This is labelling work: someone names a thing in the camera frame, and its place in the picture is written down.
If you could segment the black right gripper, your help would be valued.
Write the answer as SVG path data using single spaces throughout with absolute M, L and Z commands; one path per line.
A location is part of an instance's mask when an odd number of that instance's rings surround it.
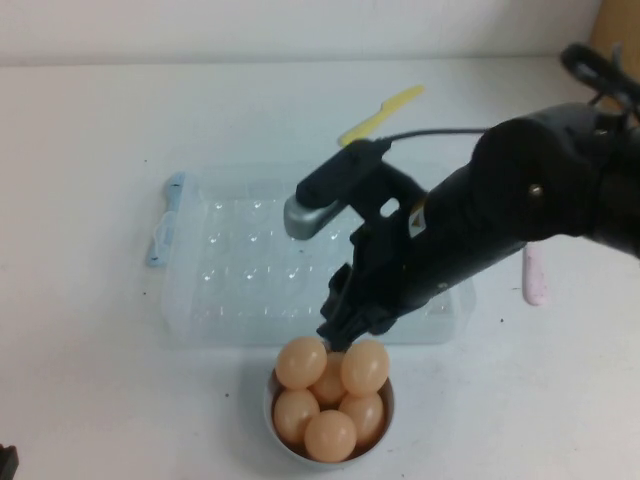
M 382 163 L 349 198 L 363 217 L 351 236 L 351 264 L 329 282 L 318 335 L 346 351 L 380 336 L 433 297 L 524 246 L 484 210 L 485 193 L 466 165 L 429 191 Z

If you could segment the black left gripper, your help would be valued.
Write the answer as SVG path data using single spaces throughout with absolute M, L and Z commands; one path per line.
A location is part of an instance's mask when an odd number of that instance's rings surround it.
M 15 446 L 0 445 L 0 480 L 13 480 L 18 468 L 18 453 Z

